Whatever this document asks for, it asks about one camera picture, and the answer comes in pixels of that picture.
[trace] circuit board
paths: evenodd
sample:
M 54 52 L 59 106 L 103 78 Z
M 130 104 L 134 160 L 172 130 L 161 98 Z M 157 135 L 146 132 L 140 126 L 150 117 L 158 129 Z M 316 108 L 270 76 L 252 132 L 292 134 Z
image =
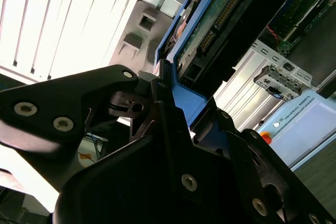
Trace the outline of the circuit board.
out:
M 182 65 L 185 64 L 186 59 L 190 56 L 199 46 L 204 52 L 210 44 L 212 38 L 215 36 L 211 28 L 219 30 L 230 12 L 237 5 L 239 0 L 213 0 L 207 12 L 202 17 L 201 21 L 196 26 L 191 34 L 184 49 L 177 57 L 178 62 Z
M 317 0 L 288 0 L 269 26 L 281 39 L 293 42 L 295 38 L 289 38 L 293 29 L 316 2 Z
M 282 55 L 288 55 L 294 47 L 300 42 L 302 37 L 309 32 L 311 28 L 321 20 L 327 12 L 332 8 L 336 8 L 336 0 L 319 0 L 319 3 L 311 11 L 310 15 L 307 15 L 300 26 L 296 27 L 291 34 L 292 40 L 282 41 L 277 51 Z

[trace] bolt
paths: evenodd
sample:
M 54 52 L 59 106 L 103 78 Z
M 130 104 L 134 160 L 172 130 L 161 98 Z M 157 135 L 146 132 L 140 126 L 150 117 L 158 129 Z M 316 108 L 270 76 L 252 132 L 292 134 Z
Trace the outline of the bolt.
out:
M 126 71 L 126 70 L 124 70 L 122 73 L 123 73 L 124 76 L 126 76 L 127 78 L 132 78 L 132 77 L 133 77 L 133 74 L 130 73 L 130 72 L 128 72 L 128 71 Z
M 257 138 L 258 138 L 258 134 L 257 134 L 257 133 L 255 133 L 254 131 L 251 131 L 251 136 L 252 136 L 252 137 L 254 137 L 255 139 L 257 139 Z
M 61 116 L 59 118 L 56 118 L 53 122 L 53 125 L 55 129 L 63 132 L 71 131 L 74 127 L 73 121 L 69 118 L 66 118 L 64 116 Z
M 37 107 L 30 102 L 19 102 L 14 106 L 14 111 L 18 115 L 31 116 L 36 114 Z
M 316 217 L 316 215 L 309 214 L 308 216 L 309 216 L 309 219 L 310 219 L 311 223 L 320 224 L 319 219 Z
M 183 186 L 188 190 L 188 191 L 196 191 L 197 190 L 197 181 L 193 176 L 190 174 L 183 174 L 181 178 Z
M 226 113 L 225 111 L 222 112 L 223 117 L 225 117 L 226 119 L 229 119 L 230 116 L 228 115 L 228 113 Z
M 256 209 L 261 216 L 267 216 L 267 208 L 260 199 L 254 198 L 252 204 L 254 209 Z
M 178 65 L 177 65 L 177 71 L 179 72 L 181 69 L 182 69 L 182 63 L 179 63 Z

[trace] blue plastic frame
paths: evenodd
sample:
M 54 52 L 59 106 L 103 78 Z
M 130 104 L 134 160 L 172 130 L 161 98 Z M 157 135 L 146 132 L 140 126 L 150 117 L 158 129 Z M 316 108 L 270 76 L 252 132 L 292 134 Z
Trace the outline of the blue plastic frame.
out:
M 173 64 L 173 80 L 172 80 L 172 91 L 174 95 L 175 104 L 177 107 L 181 108 L 184 112 L 186 121 L 188 126 L 190 126 L 193 121 L 197 118 L 197 116 L 201 113 L 204 107 L 207 104 L 207 99 L 194 92 L 191 89 L 179 84 L 177 79 L 176 73 L 176 58 L 181 52 L 182 48 L 184 47 L 185 43 L 187 42 L 188 38 L 192 34 L 193 30 L 195 29 L 196 25 L 202 18 L 203 14 L 205 13 L 206 9 L 208 8 L 209 4 L 212 0 L 201 0 L 197 9 L 195 10 L 193 16 L 191 17 L 190 21 L 188 22 L 187 26 L 185 27 L 181 37 L 177 41 L 176 45 L 173 47 L 172 51 L 169 53 L 167 60 L 169 60 Z M 178 22 L 179 17 L 181 16 L 183 10 L 186 8 L 186 3 L 189 0 L 186 0 L 182 5 L 178 15 L 174 18 L 172 24 L 170 25 L 167 33 L 165 34 L 164 38 L 162 39 L 161 43 L 159 44 L 158 48 L 155 52 L 155 63 L 156 66 L 157 62 L 159 61 L 159 52 L 160 49 L 163 47 L 165 41 L 168 39 L 169 34 L 174 29 L 175 24 Z

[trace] metal panel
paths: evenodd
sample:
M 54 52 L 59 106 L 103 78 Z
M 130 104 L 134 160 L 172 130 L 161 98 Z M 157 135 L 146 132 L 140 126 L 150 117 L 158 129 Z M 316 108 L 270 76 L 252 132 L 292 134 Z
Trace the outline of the metal panel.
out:
M 249 50 L 232 78 L 214 94 L 217 106 L 230 114 L 238 130 L 254 128 L 280 102 L 253 82 L 267 64 L 266 59 Z
M 137 0 L 1 0 L 1 73 L 30 84 L 110 62 Z

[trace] silver screw head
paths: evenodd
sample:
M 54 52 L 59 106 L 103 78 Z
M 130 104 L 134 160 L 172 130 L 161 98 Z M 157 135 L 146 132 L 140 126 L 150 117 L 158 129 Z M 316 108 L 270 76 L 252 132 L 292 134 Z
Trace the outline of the silver screw head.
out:
M 73 121 L 70 118 L 66 118 L 64 116 L 56 118 L 52 124 L 54 125 L 55 129 L 63 132 L 71 131 L 74 128 Z
M 196 191 L 197 190 L 197 181 L 190 174 L 183 174 L 182 177 L 181 177 L 181 181 L 182 181 L 183 186 L 188 191 Z
M 256 209 L 261 216 L 267 216 L 267 208 L 260 199 L 254 198 L 252 204 L 254 209 Z
M 314 214 L 309 214 L 309 219 L 313 224 L 320 224 L 319 219 Z
M 30 102 L 19 102 L 14 106 L 14 112 L 18 115 L 31 116 L 36 114 L 37 107 Z
M 126 76 L 127 78 L 132 78 L 132 77 L 133 77 L 133 74 L 130 73 L 130 72 L 128 72 L 128 71 L 126 71 L 126 70 L 124 70 L 122 73 L 123 73 L 124 76 Z

